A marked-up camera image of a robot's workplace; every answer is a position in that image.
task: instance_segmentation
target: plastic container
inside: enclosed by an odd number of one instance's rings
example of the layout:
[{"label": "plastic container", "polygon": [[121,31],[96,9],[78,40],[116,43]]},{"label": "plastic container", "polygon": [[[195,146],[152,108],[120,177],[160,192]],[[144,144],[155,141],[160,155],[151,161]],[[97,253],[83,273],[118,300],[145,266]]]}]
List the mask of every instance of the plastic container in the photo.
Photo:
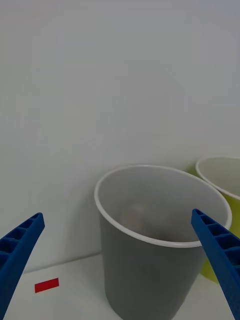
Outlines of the plastic container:
[{"label": "plastic container", "polygon": [[[206,157],[195,165],[197,175],[219,190],[226,198],[232,212],[230,231],[240,238],[240,158]],[[207,261],[201,273],[208,279],[218,282]]]},{"label": "plastic container", "polygon": [[96,185],[105,292],[123,320],[170,320],[206,259],[191,226],[198,208],[225,226],[225,198],[203,180],[173,168],[125,166]]}]

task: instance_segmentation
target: red tape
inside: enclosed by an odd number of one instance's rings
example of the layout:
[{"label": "red tape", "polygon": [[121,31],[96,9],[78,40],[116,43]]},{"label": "red tape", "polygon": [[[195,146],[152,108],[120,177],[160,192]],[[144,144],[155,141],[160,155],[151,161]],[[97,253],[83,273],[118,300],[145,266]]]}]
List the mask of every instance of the red tape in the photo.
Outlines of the red tape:
[{"label": "red tape", "polygon": [[52,288],[59,287],[59,278],[51,279],[48,281],[40,282],[35,284],[35,293],[49,290]]}]

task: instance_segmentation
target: gray bin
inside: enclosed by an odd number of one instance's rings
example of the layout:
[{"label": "gray bin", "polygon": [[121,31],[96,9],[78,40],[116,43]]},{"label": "gray bin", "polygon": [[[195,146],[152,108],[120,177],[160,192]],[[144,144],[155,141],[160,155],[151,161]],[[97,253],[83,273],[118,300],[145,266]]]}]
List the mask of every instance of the gray bin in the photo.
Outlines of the gray bin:
[{"label": "gray bin", "polygon": [[123,320],[172,319],[206,258],[191,226],[192,210],[229,229],[227,201],[197,177],[150,165],[109,172],[94,197],[111,307]]}]

